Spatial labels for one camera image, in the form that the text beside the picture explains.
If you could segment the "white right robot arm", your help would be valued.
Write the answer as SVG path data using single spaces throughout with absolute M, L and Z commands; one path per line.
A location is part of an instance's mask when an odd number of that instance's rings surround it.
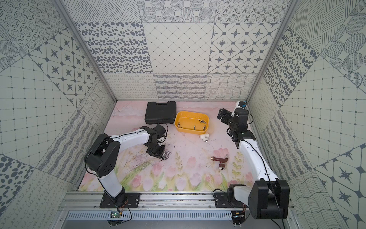
M 233 207 L 246 206 L 255 219 L 285 219 L 288 216 L 290 187 L 272 171 L 259 150 L 254 134 L 248 129 L 249 111 L 236 107 L 233 112 L 219 109 L 217 118 L 228 125 L 227 134 L 249 161 L 252 186 L 231 184 L 227 202 Z

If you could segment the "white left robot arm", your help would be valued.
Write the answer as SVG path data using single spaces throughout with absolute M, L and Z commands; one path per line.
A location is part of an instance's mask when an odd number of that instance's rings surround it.
M 167 129 L 161 125 L 154 128 L 143 126 L 136 131 L 121 134 L 101 134 L 84 157 L 87 171 L 93 171 L 104 188 L 104 193 L 113 200 L 123 201 L 125 190 L 118 181 L 114 168 L 119 152 L 138 145 L 147 147 L 146 153 L 160 160 L 167 160 L 164 141 Z

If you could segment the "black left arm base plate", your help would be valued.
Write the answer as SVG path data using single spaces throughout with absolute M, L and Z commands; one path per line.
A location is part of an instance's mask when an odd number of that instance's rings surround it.
M 104 194 L 100 203 L 101 209 L 111 209 L 111 208 L 138 208 L 141 193 L 138 192 L 126 192 L 123 188 L 122 191 L 116 196 L 112 197 L 110 194 L 104 190 Z

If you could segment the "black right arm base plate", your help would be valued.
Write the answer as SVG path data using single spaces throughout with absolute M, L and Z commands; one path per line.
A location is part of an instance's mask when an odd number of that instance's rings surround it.
M 246 208 L 252 188 L 242 184 L 231 184 L 227 191 L 215 189 L 212 195 L 216 208 Z

